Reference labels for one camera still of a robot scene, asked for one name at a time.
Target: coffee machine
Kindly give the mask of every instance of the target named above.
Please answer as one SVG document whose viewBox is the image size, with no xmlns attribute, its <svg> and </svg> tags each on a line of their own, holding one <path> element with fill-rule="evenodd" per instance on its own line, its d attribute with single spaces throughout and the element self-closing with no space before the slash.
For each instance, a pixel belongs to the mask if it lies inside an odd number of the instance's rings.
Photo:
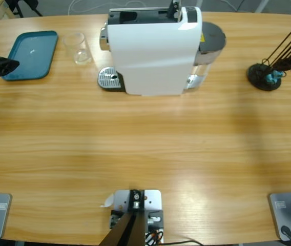
<svg viewBox="0 0 291 246">
<path fill-rule="evenodd" d="M 218 26 L 203 23 L 200 9 L 181 0 L 168 8 L 111 9 L 100 47 L 111 52 L 114 67 L 100 71 L 98 84 L 131 95 L 180 95 L 202 83 L 225 43 Z"/>
</svg>

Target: gray floor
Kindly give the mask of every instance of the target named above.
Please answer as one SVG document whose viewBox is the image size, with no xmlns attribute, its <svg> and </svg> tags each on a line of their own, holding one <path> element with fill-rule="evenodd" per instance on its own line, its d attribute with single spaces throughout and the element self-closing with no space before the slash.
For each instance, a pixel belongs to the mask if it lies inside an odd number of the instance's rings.
<svg viewBox="0 0 291 246">
<path fill-rule="evenodd" d="M 38 0 L 38 10 L 44 16 L 67 15 L 68 7 L 72 0 Z M 170 0 L 75 0 L 77 3 L 73 6 L 71 14 L 105 14 L 110 8 L 121 8 L 127 4 L 127 7 L 158 7 L 168 6 Z M 237 7 L 241 0 L 229 0 Z M 196 5 L 197 0 L 183 0 L 184 5 Z M 246 0 L 241 7 L 241 11 L 254 12 L 259 5 L 260 0 Z M 19 2 L 25 17 L 37 16 L 32 12 L 25 2 Z M 233 12 L 228 4 L 221 0 L 203 0 L 202 11 L 215 12 Z M 270 0 L 265 7 L 264 13 L 291 14 L 291 0 Z"/>
</svg>

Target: white cable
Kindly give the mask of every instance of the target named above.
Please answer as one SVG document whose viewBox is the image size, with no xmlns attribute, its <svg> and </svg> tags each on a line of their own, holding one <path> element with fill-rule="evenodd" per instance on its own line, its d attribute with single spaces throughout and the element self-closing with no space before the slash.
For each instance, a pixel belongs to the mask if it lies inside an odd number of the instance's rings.
<svg viewBox="0 0 291 246">
<path fill-rule="evenodd" d="M 228 0 L 220 0 L 220 1 L 229 5 L 234 10 L 234 12 L 237 12 L 237 8 L 234 7 Z"/>
<path fill-rule="evenodd" d="M 138 3 L 138 4 L 142 4 L 143 7 L 146 7 L 146 5 L 145 5 L 144 2 L 142 2 L 142 1 L 138 1 L 138 0 L 132 0 L 132 1 L 127 2 L 125 5 L 118 4 L 118 3 L 108 2 L 108 3 L 101 4 L 101 5 L 99 5 L 99 6 L 96 6 L 96 7 L 90 8 L 90 9 L 85 9 L 85 10 L 81 10 L 81 11 L 77 11 L 77 10 L 75 10 L 75 9 L 74 9 L 74 6 L 75 6 L 76 4 L 82 2 L 82 1 L 86 1 L 86 0 L 73 0 L 73 1 L 70 3 L 69 7 L 68 7 L 68 15 L 70 15 L 70 11 L 71 11 L 71 10 L 72 10 L 73 12 L 75 12 L 75 13 L 86 13 L 86 12 L 92 11 L 92 10 L 94 10 L 94 9 L 100 8 L 100 7 L 102 7 L 102 6 L 105 6 L 105 5 L 107 5 L 107 4 L 115 4 L 115 5 L 119 6 L 119 7 L 126 7 L 128 4 L 131 4 L 131 3 Z"/>
</svg>

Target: black cable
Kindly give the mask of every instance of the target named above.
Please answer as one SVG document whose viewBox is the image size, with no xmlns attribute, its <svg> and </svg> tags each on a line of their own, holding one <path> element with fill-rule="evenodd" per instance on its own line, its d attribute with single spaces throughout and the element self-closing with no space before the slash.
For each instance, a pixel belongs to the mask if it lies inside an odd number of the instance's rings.
<svg viewBox="0 0 291 246">
<path fill-rule="evenodd" d="M 177 244 L 184 244 L 184 243 L 190 243 L 190 242 L 194 242 L 199 246 L 204 246 L 202 243 L 196 241 L 196 240 L 188 240 L 188 241 L 182 241 L 182 242 L 167 242 L 167 243 L 160 243 L 158 244 L 159 246 L 161 245 L 177 245 Z"/>
<path fill-rule="evenodd" d="M 239 6 L 237 7 L 237 11 L 236 11 L 236 12 L 239 12 L 239 10 L 240 10 L 242 4 L 244 3 L 244 1 L 246 1 L 246 0 L 242 0 L 242 1 L 241 1 L 241 3 L 239 4 Z"/>
</svg>

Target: yellow label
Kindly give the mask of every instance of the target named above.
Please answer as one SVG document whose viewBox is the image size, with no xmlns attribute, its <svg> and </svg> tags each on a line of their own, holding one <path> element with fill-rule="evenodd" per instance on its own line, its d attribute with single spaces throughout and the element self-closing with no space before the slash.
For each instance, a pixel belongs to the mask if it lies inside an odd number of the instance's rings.
<svg viewBox="0 0 291 246">
<path fill-rule="evenodd" d="M 203 35 L 203 33 L 201 34 L 200 42 L 205 42 L 205 36 Z"/>
</svg>

